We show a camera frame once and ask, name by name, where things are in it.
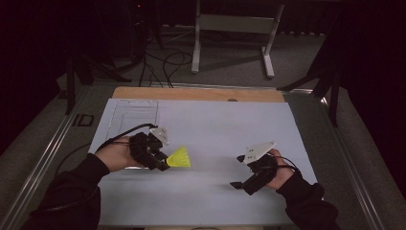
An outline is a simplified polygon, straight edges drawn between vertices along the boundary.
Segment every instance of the black device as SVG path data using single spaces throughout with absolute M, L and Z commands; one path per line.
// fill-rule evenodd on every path
M 129 138 L 128 146 L 131 156 L 138 163 L 149 168 L 150 170 L 158 169 L 160 171 L 165 171 L 169 169 L 170 166 L 166 162 L 166 159 L 168 157 L 163 152 L 160 151 L 160 148 L 163 146 L 162 142 L 163 140 L 165 141 L 166 144 L 168 144 L 166 131 L 153 124 L 142 124 L 126 132 L 123 132 L 122 134 L 119 134 L 113 138 L 110 138 L 107 141 L 105 141 L 98 148 L 98 150 L 104 148 L 107 145 L 117 143 L 115 142 L 117 139 L 141 127 L 149 127 L 150 133 L 145 134 L 143 132 L 139 132 Z
M 162 142 L 152 133 L 146 135 L 139 132 L 129 138 L 131 156 L 150 170 L 165 171 L 170 168 L 166 161 L 168 157 L 160 151 L 162 146 Z
M 241 155 L 237 157 L 237 160 L 242 163 L 245 157 L 245 155 Z M 293 166 L 278 165 L 276 157 L 289 161 Z M 270 153 L 265 153 L 259 160 L 248 163 L 247 166 L 254 174 L 244 182 L 231 182 L 230 184 L 235 189 L 243 189 L 248 195 L 256 193 L 267 183 L 271 182 L 277 175 L 277 171 L 280 168 L 290 168 L 302 176 L 300 170 L 289 159 L 281 156 L 274 156 Z

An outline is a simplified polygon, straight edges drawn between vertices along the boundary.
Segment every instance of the gray floor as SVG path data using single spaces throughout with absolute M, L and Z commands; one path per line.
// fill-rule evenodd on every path
M 260 46 L 266 37 L 259 36 L 249 41 L 214 42 L 206 37 L 218 39 L 218 34 L 205 34 L 202 41 L 200 72 L 191 73 L 191 65 L 182 66 L 170 80 L 176 86 L 183 84 L 205 84 L 241 87 L 280 87 L 293 82 L 305 75 L 307 69 L 318 52 L 324 38 L 312 35 L 293 37 L 278 35 L 272 52 L 276 77 L 269 80 L 265 77 Z M 192 36 L 182 36 L 165 43 L 166 48 L 180 49 L 192 53 Z M 147 52 L 160 58 L 172 54 L 173 50 L 159 51 L 157 45 L 151 43 Z M 179 62 L 181 56 L 169 61 Z M 163 62 L 147 57 L 147 63 L 153 66 L 154 73 L 165 81 L 162 70 Z M 170 73 L 176 66 L 167 66 Z M 132 83 L 118 83 L 98 76 L 93 86 L 79 89 L 78 95 L 84 92 L 74 114 L 101 114 L 106 100 L 118 85 L 138 85 L 142 65 L 123 73 L 132 79 Z M 146 71 L 144 84 L 148 85 L 150 72 Z M 301 88 L 311 89 L 315 80 Z M 345 89 L 340 90 L 338 104 L 338 128 L 326 120 L 326 110 L 320 103 L 305 94 L 285 95 L 295 116 L 304 145 L 319 182 L 327 190 L 325 199 L 334 203 L 340 211 L 337 219 L 343 229 L 405 229 L 406 203 L 389 176 L 372 137 L 356 113 Z M 0 158 L 0 219 L 6 218 L 7 212 L 25 184 L 26 178 L 33 170 L 40 156 L 53 140 L 60 124 L 71 124 L 64 116 L 66 102 L 54 99 L 21 133 Z M 56 149 L 54 159 L 50 160 L 50 168 L 37 183 L 36 192 L 27 196 L 27 207 L 21 207 L 19 226 L 42 197 L 47 184 L 53 178 L 57 163 L 74 148 L 92 140 L 100 117 L 89 127 L 68 126 L 65 138 Z M 62 169 L 71 169 L 86 154 L 82 149 L 66 162 Z M 296 229 L 284 226 L 282 229 Z

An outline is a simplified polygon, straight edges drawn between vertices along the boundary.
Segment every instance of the finger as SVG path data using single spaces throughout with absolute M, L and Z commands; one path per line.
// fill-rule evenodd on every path
M 268 151 L 271 155 L 276 156 L 278 165 L 287 165 L 286 162 L 283 161 L 281 153 L 277 149 L 271 149 Z
M 274 155 L 274 156 L 281 156 L 281 153 L 277 149 L 271 149 L 268 152 L 271 153 L 271 155 Z

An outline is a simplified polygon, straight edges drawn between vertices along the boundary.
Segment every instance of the dark background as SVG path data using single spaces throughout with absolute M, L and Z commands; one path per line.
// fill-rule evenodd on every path
M 234 0 L 224 9 L 207 1 L 202 11 L 268 15 L 264 1 Z M 400 191 L 406 196 L 406 21 L 405 6 L 391 1 L 287 1 L 279 33 L 328 34 L 312 69 L 342 66 L 341 85 L 379 148 Z M 191 0 L 158 0 L 161 23 L 193 25 Z M 80 51 L 98 62 L 126 57 L 117 47 L 131 38 L 126 1 L 7 0 L 0 3 L 1 146 L 20 131 L 58 93 L 56 79 L 66 72 L 66 57 Z

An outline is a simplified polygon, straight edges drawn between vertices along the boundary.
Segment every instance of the shuttlecock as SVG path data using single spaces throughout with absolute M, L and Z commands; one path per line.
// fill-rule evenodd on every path
M 181 146 L 172 155 L 167 158 L 167 164 L 171 167 L 190 167 L 191 160 L 189 159 L 186 147 Z

